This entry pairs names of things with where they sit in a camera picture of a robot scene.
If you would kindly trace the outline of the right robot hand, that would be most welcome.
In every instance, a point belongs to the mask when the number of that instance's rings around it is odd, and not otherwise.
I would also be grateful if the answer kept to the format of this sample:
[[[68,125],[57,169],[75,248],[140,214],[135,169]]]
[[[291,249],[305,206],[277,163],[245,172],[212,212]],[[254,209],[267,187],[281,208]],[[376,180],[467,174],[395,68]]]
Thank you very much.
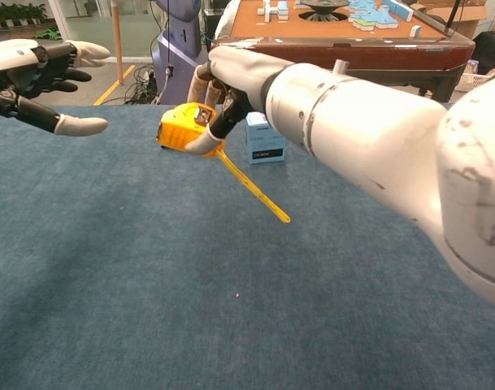
[[[216,46],[206,63],[198,65],[189,85],[188,102],[199,102],[210,84],[224,89],[226,99],[222,111],[206,126],[196,140],[185,146],[189,154],[206,155],[216,149],[251,111],[264,112],[268,89],[290,61],[252,50]]]

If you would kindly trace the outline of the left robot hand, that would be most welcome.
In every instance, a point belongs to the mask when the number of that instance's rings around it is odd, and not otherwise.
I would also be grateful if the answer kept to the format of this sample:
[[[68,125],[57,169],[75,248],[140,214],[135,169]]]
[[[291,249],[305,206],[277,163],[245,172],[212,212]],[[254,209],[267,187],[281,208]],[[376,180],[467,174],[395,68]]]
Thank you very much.
[[[16,119],[56,136],[88,137],[103,132],[102,118],[60,114],[34,101],[43,93],[77,91],[92,76],[84,67],[101,67],[110,51],[87,41],[42,45],[33,39],[0,41],[0,117]]]

